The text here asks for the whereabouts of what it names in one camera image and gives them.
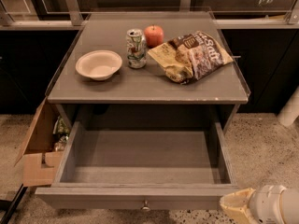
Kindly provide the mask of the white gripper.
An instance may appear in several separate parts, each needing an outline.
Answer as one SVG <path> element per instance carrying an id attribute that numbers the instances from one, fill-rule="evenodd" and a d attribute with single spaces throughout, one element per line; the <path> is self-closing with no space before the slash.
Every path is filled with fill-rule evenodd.
<path id="1" fill-rule="evenodd" d="M 285 189 L 282 185 L 242 189 L 222 196 L 220 206 L 237 224 L 284 224 L 280 199 Z"/>

